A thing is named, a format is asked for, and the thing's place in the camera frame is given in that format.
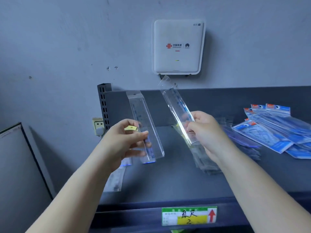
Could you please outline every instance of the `shelf label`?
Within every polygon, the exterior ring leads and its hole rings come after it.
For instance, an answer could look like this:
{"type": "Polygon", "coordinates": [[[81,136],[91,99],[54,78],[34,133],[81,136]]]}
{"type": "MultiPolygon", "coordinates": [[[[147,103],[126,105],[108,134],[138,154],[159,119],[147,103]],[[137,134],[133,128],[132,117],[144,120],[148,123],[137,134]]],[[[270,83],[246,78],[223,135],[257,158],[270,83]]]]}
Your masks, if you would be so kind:
{"type": "Polygon", "coordinates": [[[162,226],[215,223],[217,206],[162,208],[162,226]]]}

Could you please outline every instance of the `forearm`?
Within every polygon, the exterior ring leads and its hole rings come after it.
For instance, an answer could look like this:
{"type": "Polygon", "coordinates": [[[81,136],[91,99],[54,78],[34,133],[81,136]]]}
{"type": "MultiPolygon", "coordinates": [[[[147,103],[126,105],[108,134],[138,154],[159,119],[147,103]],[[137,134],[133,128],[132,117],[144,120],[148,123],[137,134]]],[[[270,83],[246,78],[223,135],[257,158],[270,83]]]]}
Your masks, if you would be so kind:
{"type": "Polygon", "coordinates": [[[218,165],[255,232],[311,231],[311,215],[238,149],[218,165]]]}
{"type": "Polygon", "coordinates": [[[70,177],[30,232],[88,232],[110,169],[91,154],[70,177]]]}

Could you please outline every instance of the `red arrow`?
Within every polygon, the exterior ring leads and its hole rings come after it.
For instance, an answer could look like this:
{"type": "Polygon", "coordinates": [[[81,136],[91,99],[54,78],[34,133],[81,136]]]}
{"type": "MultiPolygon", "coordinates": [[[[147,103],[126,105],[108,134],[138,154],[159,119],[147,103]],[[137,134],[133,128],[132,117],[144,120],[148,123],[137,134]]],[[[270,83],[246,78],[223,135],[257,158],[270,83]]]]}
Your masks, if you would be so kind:
{"type": "Polygon", "coordinates": [[[214,210],[210,211],[210,222],[213,222],[213,217],[216,216],[216,214],[214,213],[214,210]]]}

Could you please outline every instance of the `hand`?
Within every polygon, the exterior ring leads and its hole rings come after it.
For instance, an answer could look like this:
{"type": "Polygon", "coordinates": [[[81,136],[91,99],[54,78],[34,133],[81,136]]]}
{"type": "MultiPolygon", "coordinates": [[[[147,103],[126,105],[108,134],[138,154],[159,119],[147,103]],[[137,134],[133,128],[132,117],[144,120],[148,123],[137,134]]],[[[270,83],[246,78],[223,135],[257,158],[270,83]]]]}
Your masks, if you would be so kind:
{"type": "Polygon", "coordinates": [[[124,119],[113,125],[104,135],[102,140],[94,149],[93,153],[103,157],[111,167],[111,172],[115,171],[121,161],[126,157],[145,156],[146,152],[140,150],[131,150],[135,147],[144,147],[144,141],[148,137],[148,131],[137,132],[133,130],[124,130],[127,126],[138,127],[138,122],[132,119],[124,119]]]}
{"type": "Polygon", "coordinates": [[[216,163],[219,156],[236,149],[229,137],[223,132],[216,119],[202,111],[191,112],[195,122],[190,122],[187,126],[188,131],[193,131],[197,139],[204,146],[206,154],[216,163]]]}

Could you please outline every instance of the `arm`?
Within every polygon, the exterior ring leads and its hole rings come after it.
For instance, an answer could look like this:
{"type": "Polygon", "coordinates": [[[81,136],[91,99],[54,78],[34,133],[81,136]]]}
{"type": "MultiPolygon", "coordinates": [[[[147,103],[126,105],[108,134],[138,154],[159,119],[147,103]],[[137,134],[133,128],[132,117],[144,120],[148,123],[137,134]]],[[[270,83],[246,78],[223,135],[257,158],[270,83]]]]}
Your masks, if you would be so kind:
{"type": "Polygon", "coordinates": [[[196,133],[208,156],[223,171],[255,232],[311,232],[311,215],[242,153],[211,115],[192,114],[196,122],[189,123],[187,129],[196,133]]]}
{"type": "Polygon", "coordinates": [[[111,172],[120,166],[123,158],[145,155],[130,148],[143,146],[148,132],[125,131],[128,125],[138,127],[138,122],[126,119],[109,129],[26,233],[88,232],[111,172]]]}

